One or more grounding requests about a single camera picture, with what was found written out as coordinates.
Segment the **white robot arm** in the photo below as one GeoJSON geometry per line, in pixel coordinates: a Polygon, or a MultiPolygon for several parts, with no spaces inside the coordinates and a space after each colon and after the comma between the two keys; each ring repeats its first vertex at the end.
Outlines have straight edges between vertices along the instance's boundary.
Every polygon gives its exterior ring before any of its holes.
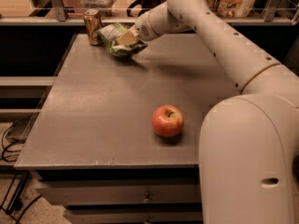
{"type": "Polygon", "coordinates": [[[200,36],[239,91],[215,105],[201,127],[204,224],[296,224],[297,75],[216,16],[205,0],[166,0],[118,41],[151,41],[184,26],[200,36]]]}

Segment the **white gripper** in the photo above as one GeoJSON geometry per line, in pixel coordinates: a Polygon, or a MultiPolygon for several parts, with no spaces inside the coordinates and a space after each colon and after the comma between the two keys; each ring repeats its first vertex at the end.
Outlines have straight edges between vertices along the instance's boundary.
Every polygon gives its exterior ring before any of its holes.
{"type": "Polygon", "coordinates": [[[164,35],[169,29],[168,9],[166,4],[145,12],[135,22],[135,31],[127,31],[121,35],[117,42],[120,45],[131,46],[138,41],[151,41],[164,35]]]}

